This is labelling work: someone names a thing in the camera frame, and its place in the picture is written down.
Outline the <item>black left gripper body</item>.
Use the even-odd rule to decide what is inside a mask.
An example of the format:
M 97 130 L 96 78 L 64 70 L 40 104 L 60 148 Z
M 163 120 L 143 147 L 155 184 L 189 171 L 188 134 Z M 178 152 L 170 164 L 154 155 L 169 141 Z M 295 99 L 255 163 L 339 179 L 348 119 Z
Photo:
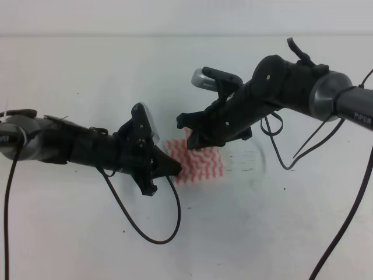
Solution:
M 151 166 L 153 141 L 144 141 L 136 137 L 132 119 L 114 133 L 114 138 L 119 147 L 119 156 L 115 167 L 117 172 L 132 176 L 135 167 L 144 166 L 146 163 Z

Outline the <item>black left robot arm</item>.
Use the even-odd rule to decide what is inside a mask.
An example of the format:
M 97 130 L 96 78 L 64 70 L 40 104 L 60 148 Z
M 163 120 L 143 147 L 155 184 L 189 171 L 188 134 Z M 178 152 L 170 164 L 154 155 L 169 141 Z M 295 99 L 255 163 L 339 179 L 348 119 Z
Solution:
M 110 135 L 104 128 L 85 128 L 68 120 L 32 109 L 11 110 L 1 123 L 1 153 L 14 159 L 18 143 L 23 144 L 19 160 L 38 160 L 65 165 L 69 162 L 129 174 L 143 195 L 152 196 L 153 180 L 176 176 L 181 164 L 155 143 L 145 108 Z

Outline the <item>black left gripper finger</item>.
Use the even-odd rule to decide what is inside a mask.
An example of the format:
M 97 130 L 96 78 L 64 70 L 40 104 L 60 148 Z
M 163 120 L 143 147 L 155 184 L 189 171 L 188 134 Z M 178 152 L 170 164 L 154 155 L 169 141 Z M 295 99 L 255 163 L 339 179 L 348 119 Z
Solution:
M 166 176 L 177 176 L 182 171 L 181 164 L 164 153 L 157 145 L 153 146 L 151 160 L 152 178 L 154 179 Z
M 153 196 L 157 191 L 157 186 L 153 183 L 152 170 L 149 163 L 141 167 L 135 167 L 132 172 L 132 178 L 140 188 L 142 195 Z

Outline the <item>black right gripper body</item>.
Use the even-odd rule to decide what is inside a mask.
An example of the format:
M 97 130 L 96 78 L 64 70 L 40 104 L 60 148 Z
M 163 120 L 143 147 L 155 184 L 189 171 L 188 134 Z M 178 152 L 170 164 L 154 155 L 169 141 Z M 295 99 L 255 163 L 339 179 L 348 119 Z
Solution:
M 218 85 L 218 99 L 204 109 L 200 141 L 204 148 L 251 137 L 250 126 L 265 116 L 265 87 Z

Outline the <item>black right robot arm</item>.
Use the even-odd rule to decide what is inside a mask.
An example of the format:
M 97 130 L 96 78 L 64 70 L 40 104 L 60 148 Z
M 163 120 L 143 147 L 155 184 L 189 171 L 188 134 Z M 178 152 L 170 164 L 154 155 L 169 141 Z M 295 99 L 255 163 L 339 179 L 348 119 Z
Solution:
M 319 121 L 341 118 L 372 129 L 372 90 L 353 86 L 347 75 L 327 65 L 314 64 L 292 38 L 287 43 L 298 61 L 267 56 L 248 82 L 206 66 L 194 72 L 192 84 L 216 92 L 218 98 L 203 111 L 177 117 L 179 129 L 192 131 L 189 150 L 249 139 L 252 124 L 284 108 Z

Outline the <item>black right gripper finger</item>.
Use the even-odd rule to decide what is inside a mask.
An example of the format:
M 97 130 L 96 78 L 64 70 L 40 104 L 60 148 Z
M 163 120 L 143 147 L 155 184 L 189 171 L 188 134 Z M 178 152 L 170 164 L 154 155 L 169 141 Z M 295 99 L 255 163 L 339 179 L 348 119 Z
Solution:
M 203 149 L 208 148 L 209 146 L 209 141 L 196 131 L 192 131 L 187 139 L 188 150 Z
M 177 118 L 177 128 L 189 128 L 191 130 L 199 130 L 205 127 L 206 115 L 204 111 L 194 113 L 181 113 Z

